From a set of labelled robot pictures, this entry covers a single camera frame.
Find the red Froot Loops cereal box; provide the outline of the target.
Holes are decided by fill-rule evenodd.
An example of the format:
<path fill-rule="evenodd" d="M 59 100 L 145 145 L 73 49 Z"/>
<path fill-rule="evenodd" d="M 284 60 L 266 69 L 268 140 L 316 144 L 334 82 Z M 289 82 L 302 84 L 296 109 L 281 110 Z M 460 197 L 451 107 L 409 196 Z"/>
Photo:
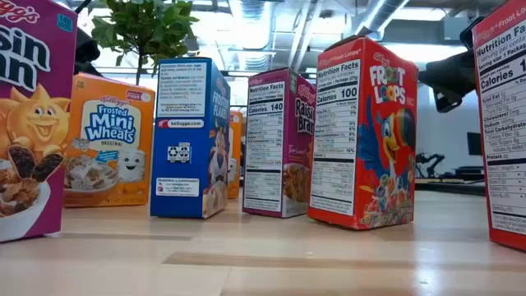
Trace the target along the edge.
<path fill-rule="evenodd" d="M 413 221 L 418 69 L 366 36 L 317 59 L 307 215 L 349 229 Z"/>
<path fill-rule="evenodd" d="M 473 27 L 489 238 L 526 252 L 526 0 Z"/>

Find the orange Frosted Mini-Wheats cereal box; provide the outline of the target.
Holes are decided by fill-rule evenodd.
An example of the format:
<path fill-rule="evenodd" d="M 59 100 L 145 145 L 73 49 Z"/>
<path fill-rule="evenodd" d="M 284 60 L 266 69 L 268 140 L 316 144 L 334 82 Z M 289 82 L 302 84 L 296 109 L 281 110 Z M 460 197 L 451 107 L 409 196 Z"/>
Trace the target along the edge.
<path fill-rule="evenodd" d="M 239 197 L 242 154 L 242 113 L 230 112 L 229 121 L 228 199 Z"/>
<path fill-rule="evenodd" d="M 73 79 L 64 179 L 67 208 L 148 201 L 155 92 L 78 73 Z"/>

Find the purple Raisin Bran cereal box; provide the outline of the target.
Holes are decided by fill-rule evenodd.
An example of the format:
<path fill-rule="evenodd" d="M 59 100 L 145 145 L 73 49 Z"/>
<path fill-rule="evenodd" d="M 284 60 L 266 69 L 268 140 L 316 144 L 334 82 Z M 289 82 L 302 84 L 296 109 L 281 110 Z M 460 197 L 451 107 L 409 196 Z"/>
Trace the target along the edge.
<path fill-rule="evenodd" d="M 0 0 L 0 243 L 60 231 L 77 14 Z"/>
<path fill-rule="evenodd" d="M 289 68 L 249 78 L 242 210 L 290 218 L 307 213 L 316 87 Z"/>

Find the blue Frosted Flakes cereal box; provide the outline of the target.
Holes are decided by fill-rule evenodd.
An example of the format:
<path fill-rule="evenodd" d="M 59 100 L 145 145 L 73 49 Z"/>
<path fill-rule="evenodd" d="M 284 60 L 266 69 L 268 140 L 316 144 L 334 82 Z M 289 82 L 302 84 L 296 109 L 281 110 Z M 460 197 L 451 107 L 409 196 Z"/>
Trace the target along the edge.
<path fill-rule="evenodd" d="M 159 64 L 150 213 L 208 219 L 228 199 L 230 87 L 211 58 Z"/>

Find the black computer monitor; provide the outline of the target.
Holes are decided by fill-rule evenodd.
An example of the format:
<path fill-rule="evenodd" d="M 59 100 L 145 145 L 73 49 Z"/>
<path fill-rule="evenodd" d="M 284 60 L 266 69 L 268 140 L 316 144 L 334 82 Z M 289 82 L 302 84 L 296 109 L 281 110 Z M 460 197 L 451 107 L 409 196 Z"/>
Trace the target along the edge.
<path fill-rule="evenodd" d="M 480 133 L 468 132 L 467 143 L 469 155 L 482 155 L 482 140 Z"/>

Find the green leafy small tree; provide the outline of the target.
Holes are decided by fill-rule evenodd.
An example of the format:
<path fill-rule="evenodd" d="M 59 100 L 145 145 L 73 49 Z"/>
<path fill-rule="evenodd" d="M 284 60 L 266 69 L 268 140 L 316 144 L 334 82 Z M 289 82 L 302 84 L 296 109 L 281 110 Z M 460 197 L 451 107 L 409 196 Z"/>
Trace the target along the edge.
<path fill-rule="evenodd" d="M 180 58 L 188 53 L 185 41 L 194 39 L 192 26 L 199 19 L 191 12 L 193 2 L 186 0 L 101 0 L 109 9 L 105 16 L 94 16 L 91 37 L 104 49 L 118 54 L 115 65 L 120 66 L 129 53 L 138 57 L 136 81 L 143 67 L 159 61 Z"/>

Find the black office desk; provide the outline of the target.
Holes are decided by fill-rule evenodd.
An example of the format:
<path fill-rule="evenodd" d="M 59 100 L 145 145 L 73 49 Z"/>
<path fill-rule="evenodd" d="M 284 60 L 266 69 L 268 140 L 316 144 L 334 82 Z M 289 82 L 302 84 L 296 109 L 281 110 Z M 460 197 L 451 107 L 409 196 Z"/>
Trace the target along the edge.
<path fill-rule="evenodd" d="M 464 181 L 483 181 L 484 168 L 482 166 L 461 166 L 454 170 L 457 179 Z"/>

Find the grey rectangular ceiling duct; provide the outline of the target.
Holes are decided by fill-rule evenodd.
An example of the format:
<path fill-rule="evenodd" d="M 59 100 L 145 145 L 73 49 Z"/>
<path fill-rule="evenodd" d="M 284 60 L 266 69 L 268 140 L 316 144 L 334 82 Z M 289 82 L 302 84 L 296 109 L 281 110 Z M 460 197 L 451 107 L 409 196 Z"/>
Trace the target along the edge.
<path fill-rule="evenodd" d="M 468 18 L 446 17 L 441 21 L 393 20 L 385 28 L 386 44 L 461 44 L 460 33 L 469 25 Z"/>

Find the silver round ceiling duct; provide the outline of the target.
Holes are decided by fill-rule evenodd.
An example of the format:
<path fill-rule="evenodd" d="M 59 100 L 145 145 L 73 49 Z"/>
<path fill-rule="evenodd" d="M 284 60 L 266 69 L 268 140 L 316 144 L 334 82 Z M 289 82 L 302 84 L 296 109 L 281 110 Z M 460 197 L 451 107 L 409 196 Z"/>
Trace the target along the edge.
<path fill-rule="evenodd" d="M 376 41 L 382 40 L 385 28 L 393 20 L 395 13 L 404 8 L 410 0 L 369 0 L 366 11 L 358 14 L 353 25 L 353 34 L 367 36 Z"/>

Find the black aluminium table frame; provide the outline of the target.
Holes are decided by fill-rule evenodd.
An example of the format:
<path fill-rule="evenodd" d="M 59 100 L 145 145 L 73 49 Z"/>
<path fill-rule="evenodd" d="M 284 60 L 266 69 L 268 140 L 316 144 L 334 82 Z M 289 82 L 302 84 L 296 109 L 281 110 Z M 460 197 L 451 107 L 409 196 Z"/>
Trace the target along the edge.
<path fill-rule="evenodd" d="M 486 195 L 486 188 L 482 183 L 417 183 L 415 189 L 418 191 L 445 192 L 481 197 Z"/>

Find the silver ribbed ventilation duct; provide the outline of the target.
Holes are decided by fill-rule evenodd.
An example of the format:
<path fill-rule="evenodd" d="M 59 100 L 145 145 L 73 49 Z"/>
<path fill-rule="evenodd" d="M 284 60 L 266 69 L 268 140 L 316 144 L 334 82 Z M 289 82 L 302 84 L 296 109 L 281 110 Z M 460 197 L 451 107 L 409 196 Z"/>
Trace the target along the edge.
<path fill-rule="evenodd" d="M 263 0 L 240 0 L 239 6 L 243 67 L 248 71 L 265 72 L 270 66 L 267 50 L 272 5 Z"/>

